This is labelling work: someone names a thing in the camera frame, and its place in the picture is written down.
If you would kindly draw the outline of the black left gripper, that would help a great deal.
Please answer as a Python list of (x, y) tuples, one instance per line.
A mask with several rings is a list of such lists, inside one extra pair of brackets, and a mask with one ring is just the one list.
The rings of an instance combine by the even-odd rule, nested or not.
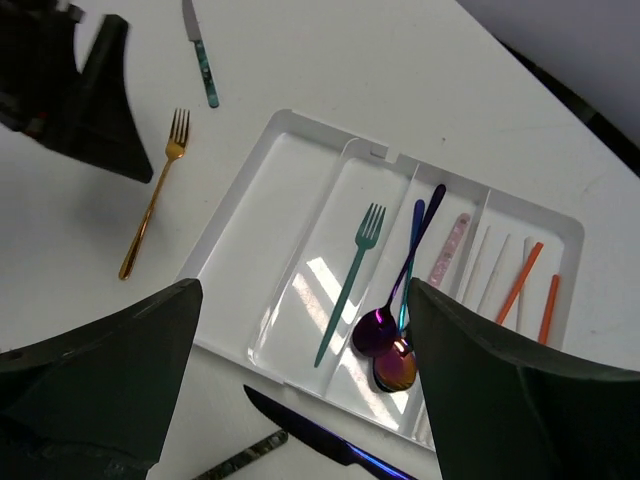
[(129, 23), (103, 17), (79, 73), (84, 10), (69, 1), (1, 3), (1, 124), (83, 163), (147, 184), (153, 169), (124, 81)]

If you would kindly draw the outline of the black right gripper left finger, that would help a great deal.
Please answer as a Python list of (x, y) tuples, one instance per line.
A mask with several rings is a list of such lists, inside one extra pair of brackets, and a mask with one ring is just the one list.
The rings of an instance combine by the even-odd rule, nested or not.
[(144, 479), (159, 462), (203, 290), (183, 279), (1, 356), (4, 479)]

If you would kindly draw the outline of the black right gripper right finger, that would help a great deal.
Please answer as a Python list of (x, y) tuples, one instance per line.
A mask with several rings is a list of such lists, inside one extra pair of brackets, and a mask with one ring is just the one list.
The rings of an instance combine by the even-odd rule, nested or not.
[(446, 479), (635, 479), (639, 375), (487, 320), (420, 279), (410, 330)]

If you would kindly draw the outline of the gold fork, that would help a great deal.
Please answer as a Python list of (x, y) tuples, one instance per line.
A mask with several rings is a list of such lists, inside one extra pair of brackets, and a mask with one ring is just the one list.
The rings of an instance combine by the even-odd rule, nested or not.
[(140, 253), (145, 235), (148, 230), (149, 223), (154, 214), (160, 192), (167, 179), (171, 166), (185, 155), (190, 136), (190, 117), (191, 114), (188, 109), (177, 108), (174, 111), (169, 137), (165, 147), (166, 162), (157, 181), (142, 221), (119, 269), (118, 278), (122, 281), (128, 280), (134, 269), (136, 260)]

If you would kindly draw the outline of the orange chopstick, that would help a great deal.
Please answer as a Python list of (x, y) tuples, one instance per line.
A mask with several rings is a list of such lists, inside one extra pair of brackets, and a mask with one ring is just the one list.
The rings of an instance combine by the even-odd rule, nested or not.
[(554, 274), (551, 277), (545, 309), (543, 312), (543, 317), (541, 320), (540, 329), (538, 333), (538, 342), (543, 345), (546, 345), (548, 342), (548, 336), (549, 336), (549, 331), (550, 331), (550, 327), (551, 327), (551, 323), (554, 315), (554, 309), (555, 309), (560, 281), (561, 281), (561, 277), (558, 274)]
[(525, 285), (525, 282), (543, 248), (544, 248), (544, 244), (542, 242), (536, 242), (533, 248), (531, 249), (530, 253), (528, 254), (523, 267), (521, 268), (518, 276), (516, 277), (514, 283), (512, 284), (511, 290), (509, 291), (509, 294), (506, 300), (504, 301), (498, 315), (496, 316), (495, 322), (498, 325), (502, 325), (506, 320), (511, 307), (513, 306), (518, 295), (522, 291)]

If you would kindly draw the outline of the white chopstick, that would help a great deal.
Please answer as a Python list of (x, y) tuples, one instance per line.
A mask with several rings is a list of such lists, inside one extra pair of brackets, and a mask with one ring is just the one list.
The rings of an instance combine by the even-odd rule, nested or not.
[(480, 269), (481, 269), (481, 264), (482, 264), (482, 260), (483, 260), (483, 256), (487, 247), (487, 243), (488, 243), (488, 239), (490, 237), (490, 232), (491, 232), (491, 227), (488, 226), (485, 230), (482, 242), (478, 248), (476, 257), (474, 259), (474, 263), (471, 269), (471, 272), (469, 274), (469, 278), (466, 284), (466, 288), (465, 291), (463, 293), (463, 297), (462, 297), (462, 304), (464, 306), (468, 306), (471, 300), (471, 297), (473, 296), (473, 292), (475, 289), (475, 284), (476, 284), (476, 280), (477, 277), (479, 275)]
[(484, 289), (483, 295), (481, 297), (481, 300), (479, 302), (478, 305), (478, 313), (481, 316), (485, 316), (486, 312), (487, 312), (487, 308), (488, 308), (488, 304), (490, 303), (491, 297), (493, 295), (493, 292), (495, 290), (495, 286), (496, 283), (498, 281), (498, 278), (500, 276), (501, 270), (502, 270), (502, 266), (506, 257), (506, 252), (508, 250), (509, 244), (511, 241), (511, 235), (507, 234), (504, 242), (502, 244), (502, 247), (500, 249), (500, 252), (496, 258), (496, 261), (494, 263), (494, 266), (492, 268), (492, 271), (490, 273), (490, 276), (488, 278), (486, 287)]

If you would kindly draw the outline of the iridescent blue-handled spoon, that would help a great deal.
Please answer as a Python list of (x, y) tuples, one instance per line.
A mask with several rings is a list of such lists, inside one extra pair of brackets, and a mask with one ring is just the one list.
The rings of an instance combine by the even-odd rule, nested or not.
[(402, 301), (397, 318), (398, 334), (391, 348), (373, 360), (373, 379), (383, 392), (392, 393), (409, 389), (415, 382), (417, 366), (411, 341), (406, 333), (408, 307), (407, 291), (413, 273), (414, 260), (409, 263), (402, 291)]

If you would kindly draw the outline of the green-handled steel knife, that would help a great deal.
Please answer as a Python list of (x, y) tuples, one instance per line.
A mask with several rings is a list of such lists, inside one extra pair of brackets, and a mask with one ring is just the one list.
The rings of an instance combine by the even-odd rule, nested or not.
[(207, 103), (210, 108), (219, 107), (219, 96), (217, 93), (214, 77), (211, 71), (206, 48), (202, 40), (199, 22), (192, 0), (182, 0), (182, 16), (188, 40), (193, 44), (199, 71), (203, 81)]

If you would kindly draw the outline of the iridescent purple spoon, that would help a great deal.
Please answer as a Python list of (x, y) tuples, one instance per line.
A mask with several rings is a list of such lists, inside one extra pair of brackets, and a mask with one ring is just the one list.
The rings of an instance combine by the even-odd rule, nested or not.
[(393, 301), (409, 270), (409, 266), (415, 258), (420, 242), (443, 201), (446, 191), (447, 187), (444, 184), (439, 184), (435, 188), (420, 223), (420, 229), (418, 230), (416, 239), (411, 243), (409, 253), (386, 303), (382, 307), (371, 310), (363, 315), (354, 327), (352, 343), (359, 354), (365, 357), (378, 357), (384, 355), (391, 348), (398, 334), (396, 320), (391, 312)]

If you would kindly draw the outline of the iridescent blue knife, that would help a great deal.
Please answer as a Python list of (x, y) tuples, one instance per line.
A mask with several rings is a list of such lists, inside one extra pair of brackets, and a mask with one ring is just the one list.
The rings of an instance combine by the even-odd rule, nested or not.
[(300, 415), (248, 385), (244, 392), (254, 407), (317, 453), (343, 465), (358, 465), (377, 479), (413, 479), (401, 469), (369, 454), (323, 426)]

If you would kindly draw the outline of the pink-handled steel spoon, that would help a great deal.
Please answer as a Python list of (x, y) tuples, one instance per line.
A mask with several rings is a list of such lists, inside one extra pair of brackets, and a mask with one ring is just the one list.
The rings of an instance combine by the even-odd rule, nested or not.
[(440, 287), (470, 222), (471, 216), (468, 213), (461, 213), (457, 217), (428, 276), (427, 283), (429, 285)]

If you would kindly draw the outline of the teal plastic fork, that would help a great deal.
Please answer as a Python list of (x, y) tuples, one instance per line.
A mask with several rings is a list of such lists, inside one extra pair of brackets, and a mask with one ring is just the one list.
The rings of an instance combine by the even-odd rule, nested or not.
[(385, 214), (386, 208), (384, 206), (372, 203), (367, 209), (366, 214), (358, 227), (355, 235), (355, 245), (357, 247), (356, 253), (325, 328), (323, 338), (319, 344), (314, 359), (315, 368), (321, 364), (329, 347), (335, 329), (341, 319), (346, 302), (349, 299), (364, 256), (367, 251), (373, 249), (377, 244), (384, 223)]

